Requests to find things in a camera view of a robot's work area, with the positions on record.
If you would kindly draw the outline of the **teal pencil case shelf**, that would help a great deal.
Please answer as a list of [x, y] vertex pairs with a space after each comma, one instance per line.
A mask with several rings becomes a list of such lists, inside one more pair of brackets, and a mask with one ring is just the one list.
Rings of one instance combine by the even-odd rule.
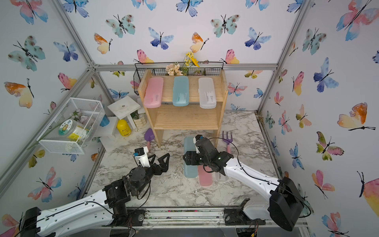
[[194, 164], [193, 156], [196, 155], [196, 147], [193, 141], [194, 137], [184, 139], [184, 176], [186, 178], [197, 178], [197, 165]]
[[176, 107], [189, 105], [189, 78], [187, 76], [174, 78], [172, 103]]

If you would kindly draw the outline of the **pink pencil case shelf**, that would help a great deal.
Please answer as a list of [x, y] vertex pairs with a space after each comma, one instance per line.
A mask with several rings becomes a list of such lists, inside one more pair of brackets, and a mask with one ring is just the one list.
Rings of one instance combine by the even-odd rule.
[[212, 169], [208, 166], [198, 166], [198, 179], [201, 187], [210, 187], [213, 184]]
[[152, 77], [149, 79], [144, 98], [144, 106], [146, 108], [153, 109], [161, 106], [163, 84], [163, 77]]

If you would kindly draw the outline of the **teal pencil case top shelf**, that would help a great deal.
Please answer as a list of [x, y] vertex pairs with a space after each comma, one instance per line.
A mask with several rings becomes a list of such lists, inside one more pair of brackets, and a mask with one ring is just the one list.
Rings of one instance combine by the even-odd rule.
[[189, 78], [187, 76], [174, 78], [172, 103], [176, 107], [189, 105]]

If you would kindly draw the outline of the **pink pencil case top shelf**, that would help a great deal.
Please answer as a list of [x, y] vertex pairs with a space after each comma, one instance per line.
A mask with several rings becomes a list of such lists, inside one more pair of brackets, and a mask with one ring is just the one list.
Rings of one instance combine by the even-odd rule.
[[144, 98], [144, 106], [146, 108], [153, 109], [161, 106], [163, 84], [163, 77], [152, 77], [149, 79]]

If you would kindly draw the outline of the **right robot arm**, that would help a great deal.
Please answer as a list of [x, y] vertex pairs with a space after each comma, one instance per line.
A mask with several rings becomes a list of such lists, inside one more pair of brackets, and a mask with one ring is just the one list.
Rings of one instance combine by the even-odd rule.
[[262, 214], [268, 213], [270, 220], [286, 231], [293, 231], [297, 221], [305, 218], [302, 213], [308, 206], [290, 178], [265, 175], [242, 163], [239, 154], [218, 151], [211, 139], [202, 135], [193, 140], [195, 151], [187, 151], [183, 155], [186, 165], [202, 166], [205, 172], [219, 173], [254, 189], [268, 201], [268, 207]]

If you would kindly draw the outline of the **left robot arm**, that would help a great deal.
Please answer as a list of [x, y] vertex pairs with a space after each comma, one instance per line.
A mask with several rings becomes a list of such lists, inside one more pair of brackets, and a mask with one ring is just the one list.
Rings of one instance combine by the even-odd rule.
[[155, 163], [156, 155], [147, 158], [148, 166], [139, 165], [126, 176], [106, 185], [94, 194], [61, 207], [26, 211], [19, 226], [19, 237], [65, 237], [94, 227], [132, 227], [133, 211], [126, 203], [143, 198], [150, 191], [151, 179], [166, 173], [170, 154]]

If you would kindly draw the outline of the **wooden two-tier shelf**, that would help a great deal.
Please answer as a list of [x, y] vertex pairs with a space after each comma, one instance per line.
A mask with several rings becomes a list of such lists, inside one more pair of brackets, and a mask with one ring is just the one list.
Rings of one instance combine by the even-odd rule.
[[213, 80], [216, 97], [216, 107], [203, 109], [200, 107], [198, 80], [202, 76], [189, 76], [189, 105], [177, 107], [172, 105], [173, 76], [162, 76], [163, 89], [161, 105], [157, 108], [148, 108], [144, 105], [150, 126], [155, 135], [156, 143], [162, 146], [163, 135], [166, 130], [213, 131], [218, 137], [224, 117], [228, 98], [227, 78], [221, 70], [217, 76], [209, 76]]

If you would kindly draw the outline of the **white pencil case top shelf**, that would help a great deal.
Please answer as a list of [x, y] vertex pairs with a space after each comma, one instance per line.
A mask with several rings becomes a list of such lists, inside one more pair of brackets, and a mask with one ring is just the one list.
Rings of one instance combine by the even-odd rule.
[[212, 78], [198, 80], [199, 104], [202, 109], [214, 109], [217, 105], [216, 92]]

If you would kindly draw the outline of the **purple toy trowel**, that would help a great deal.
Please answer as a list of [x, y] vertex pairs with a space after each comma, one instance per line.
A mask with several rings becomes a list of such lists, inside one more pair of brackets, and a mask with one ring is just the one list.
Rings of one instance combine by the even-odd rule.
[[151, 141], [155, 139], [154, 132], [151, 128], [149, 128], [144, 135], [144, 139], [147, 142], [147, 148], [150, 151], [151, 150]]

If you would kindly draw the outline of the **purple toy garden fork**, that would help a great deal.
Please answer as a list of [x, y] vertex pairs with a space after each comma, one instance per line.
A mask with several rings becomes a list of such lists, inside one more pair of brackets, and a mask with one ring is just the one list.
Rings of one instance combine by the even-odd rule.
[[227, 145], [227, 153], [231, 154], [231, 143], [233, 142], [233, 133], [232, 132], [222, 132], [222, 140]]

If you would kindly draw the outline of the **small potted plant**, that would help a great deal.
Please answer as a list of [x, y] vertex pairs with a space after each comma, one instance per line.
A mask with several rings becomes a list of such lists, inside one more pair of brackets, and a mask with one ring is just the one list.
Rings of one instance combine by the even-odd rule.
[[143, 128], [147, 124], [145, 113], [140, 114], [138, 111], [134, 111], [131, 117], [138, 129]]

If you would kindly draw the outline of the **yellow bottle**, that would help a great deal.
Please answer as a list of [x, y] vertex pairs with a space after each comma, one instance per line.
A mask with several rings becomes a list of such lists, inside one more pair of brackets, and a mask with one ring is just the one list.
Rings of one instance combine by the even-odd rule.
[[128, 125], [128, 122], [124, 119], [120, 119], [117, 122], [116, 128], [122, 137], [127, 137], [132, 133], [132, 130]]

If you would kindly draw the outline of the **small white stool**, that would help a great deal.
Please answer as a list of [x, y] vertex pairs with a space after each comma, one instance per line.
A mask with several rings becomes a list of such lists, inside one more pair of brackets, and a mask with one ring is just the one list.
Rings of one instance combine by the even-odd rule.
[[141, 106], [131, 97], [126, 96], [110, 105], [107, 108], [118, 118], [127, 118], [132, 129], [135, 130], [137, 126], [132, 118], [132, 113], [141, 108]]

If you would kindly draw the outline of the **artificial flower stem in basket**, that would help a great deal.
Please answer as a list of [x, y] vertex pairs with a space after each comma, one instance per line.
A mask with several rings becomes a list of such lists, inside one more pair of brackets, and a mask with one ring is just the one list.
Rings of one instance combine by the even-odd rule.
[[80, 153], [87, 134], [79, 122], [80, 116], [79, 110], [60, 113], [28, 149], [41, 145], [52, 153]]

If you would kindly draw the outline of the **white mesh wall basket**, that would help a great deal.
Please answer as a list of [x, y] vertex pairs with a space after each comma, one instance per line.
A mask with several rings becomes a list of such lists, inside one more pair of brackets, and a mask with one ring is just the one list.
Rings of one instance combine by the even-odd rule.
[[105, 116], [99, 100], [70, 98], [38, 137], [50, 153], [83, 155]]

